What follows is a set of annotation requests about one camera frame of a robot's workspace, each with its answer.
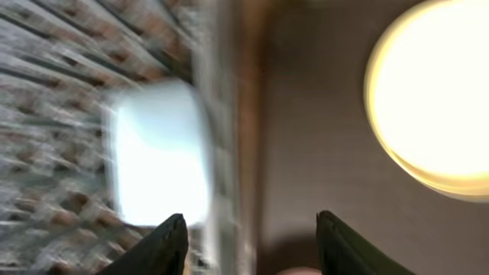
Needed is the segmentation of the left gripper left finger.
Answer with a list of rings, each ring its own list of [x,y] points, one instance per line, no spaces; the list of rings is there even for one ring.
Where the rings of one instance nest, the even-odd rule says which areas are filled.
[[[183,275],[189,247],[182,214],[173,214],[96,275]]]

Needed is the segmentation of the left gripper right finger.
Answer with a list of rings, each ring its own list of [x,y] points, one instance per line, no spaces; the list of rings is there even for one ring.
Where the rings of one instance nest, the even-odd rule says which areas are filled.
[[[322,275],[413,275],[330,211],[316,214]]]

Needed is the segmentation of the white plastic cup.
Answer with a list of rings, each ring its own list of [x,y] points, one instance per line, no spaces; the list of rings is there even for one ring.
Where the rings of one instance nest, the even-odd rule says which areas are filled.
[[[120,89],[103,118],[111,195],[118,217],[153,227],[173,214],[206,222],[214,189],[206,113],[188,83]]]

